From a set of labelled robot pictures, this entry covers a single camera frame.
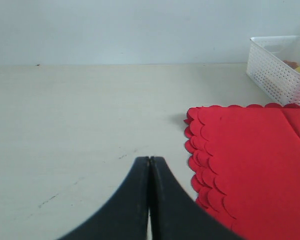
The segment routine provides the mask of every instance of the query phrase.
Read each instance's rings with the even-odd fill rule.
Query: white plastic basket
[[[300,105],[300,36],[252,37],[246,73],[273,100]]]

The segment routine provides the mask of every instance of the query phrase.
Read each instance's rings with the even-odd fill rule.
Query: white table
[[[190,107],[271,100],[246,64],[0,66],[0,240],[51,240],[163,156],[192,197]]]

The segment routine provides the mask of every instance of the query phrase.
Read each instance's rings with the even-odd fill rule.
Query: red felt cloth
[[[246,239],[300,240],[300,107],[194,107],[186,122],[198,205]]]

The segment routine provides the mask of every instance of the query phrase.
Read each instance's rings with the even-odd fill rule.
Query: red napkin
[[[185,122],[198,205],[248,240],[300,240],[300,107],[194,107]]]

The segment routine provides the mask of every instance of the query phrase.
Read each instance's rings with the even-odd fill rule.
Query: wall
[[[246,62],[300,0],[0,0],[0,65]]]

